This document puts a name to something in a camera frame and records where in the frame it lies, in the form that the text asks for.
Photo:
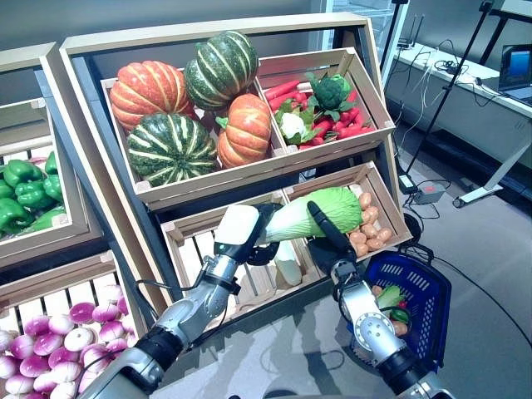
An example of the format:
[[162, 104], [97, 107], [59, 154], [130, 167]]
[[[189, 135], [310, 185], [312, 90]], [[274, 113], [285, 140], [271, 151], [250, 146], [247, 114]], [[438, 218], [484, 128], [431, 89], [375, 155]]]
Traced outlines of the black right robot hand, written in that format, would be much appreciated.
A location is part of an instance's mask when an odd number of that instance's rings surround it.
[[350, 273], [357, 274], [356, 256], [347, 237], [315, 202], [309, 201], [307, 208], [321, 232], [325, 234], [324, 237], [317, 237], [308, 242], [313, 262], [324, 274], [336, 275], [339, 279]]

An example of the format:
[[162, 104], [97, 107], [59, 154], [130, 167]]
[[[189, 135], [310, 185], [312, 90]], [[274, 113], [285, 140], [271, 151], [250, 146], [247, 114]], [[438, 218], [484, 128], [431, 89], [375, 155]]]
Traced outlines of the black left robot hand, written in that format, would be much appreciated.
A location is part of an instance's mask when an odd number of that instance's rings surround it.
[[263, 266], [273, 260], [279, 242], [266, 240], [266, 228], [281, 204], [232, 204], [217, 228], [214, 238], [214, 264]]

